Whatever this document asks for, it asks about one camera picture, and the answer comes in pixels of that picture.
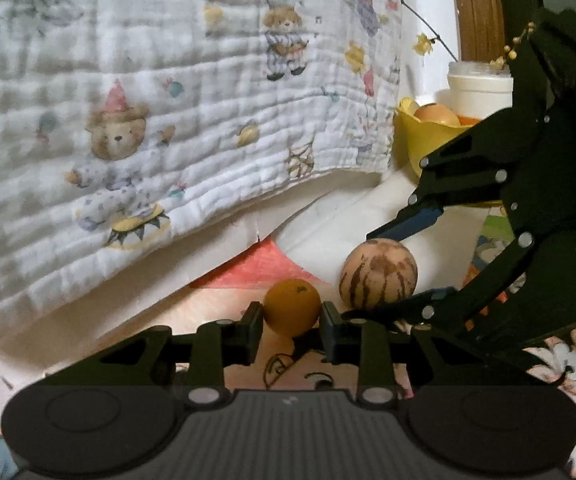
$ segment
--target bear with party hat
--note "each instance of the bear with party hat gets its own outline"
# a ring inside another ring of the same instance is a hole
[[[147,104],[130,106],[124,88],[116,81],[104,107],[88,117],[87,162],[65,174],[68,183],[91,191],[76,212],[77,224],[89,232],[110,226],[110,246],[128,248],[127,238],[139,243],[148,226],[161,229],[168,218],[156,203],[163,193],[148,183],[153,180],[148,176],[160,172],[161,158],[153,155],[161,146],[168,146],[175,128],[159,132],[156,147],[144,148],[149,111]]]

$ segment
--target teal balloon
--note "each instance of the teal balloon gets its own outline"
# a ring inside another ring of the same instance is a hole
[[[57,127],[58,122],[57,116],[53,112],[46,112],[39,118],[39,131],[49,134]]]
[[[178,83],[177,81],[173,81],[172,83],[170,83],[168,91],[170,92],[170,95],[172,95],[172,97],[177,97],[179,94],[181,94],[181,92],[184,91],[184,86],[181,83]]]

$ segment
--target twig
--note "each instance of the twig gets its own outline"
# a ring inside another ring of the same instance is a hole
[[[438,41],[439,43],[441,43],[441,44],[444,46],[444,48],[448,51],[448,54],[450,54],[450,56],[451,56],[455,61],[459,61],[459,60],[457,60],[455,54],[453,54],[452,51],[448,48],[448,45],[446,45],[446,44],[444,43],[444,40],[442,40],[441,36],[437,33],[437,31],[434,30],[434,28],[431,27],[430,24],[429,24],[424,18],[422,18],[422,17],[417,13],[417,11],[416,11],[415,9],[413,9],[411,6],[409,6],[404,0],[399,0],[399,1],[401,1],[401,5],[403,5],[404,7],[406,7],[410,12],[412,12],[415,16],[417,16],[422,22],[424,22],[424,25],[425,25],[426,27],[428,27],[428,28],[432,31],[432,33],[435,35],[435,38],[434,38],[434,39],[435,39],[436,41]]]

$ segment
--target red triangle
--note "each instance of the red triangle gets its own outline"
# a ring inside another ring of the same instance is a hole
[[[271,237],[190,284],[191,288],[267,288],[291,278],[321,282],[287,258]]]

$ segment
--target jar lid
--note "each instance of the jar lid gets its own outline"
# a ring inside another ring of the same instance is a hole
[[[512,77],[508,65],[498,70],[479,61],[452,61],[448,64],[448,75]]]

